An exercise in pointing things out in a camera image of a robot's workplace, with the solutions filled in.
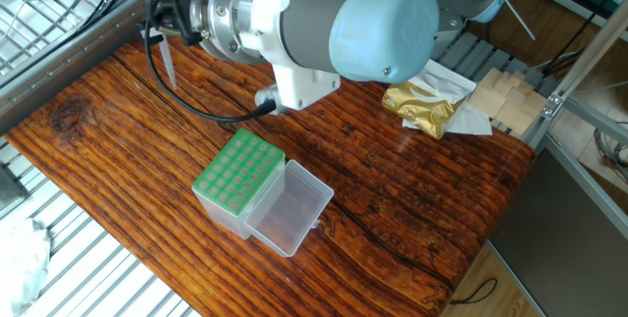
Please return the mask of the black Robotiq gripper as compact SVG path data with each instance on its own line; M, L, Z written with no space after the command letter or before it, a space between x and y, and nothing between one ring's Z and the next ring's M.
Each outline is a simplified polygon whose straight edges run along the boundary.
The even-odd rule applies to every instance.
M173 30L184 43L194 42L194 31L189 21L189 0L146 0L147 14L144 22L137 24L142 44L160 44L165 41L160 27Z

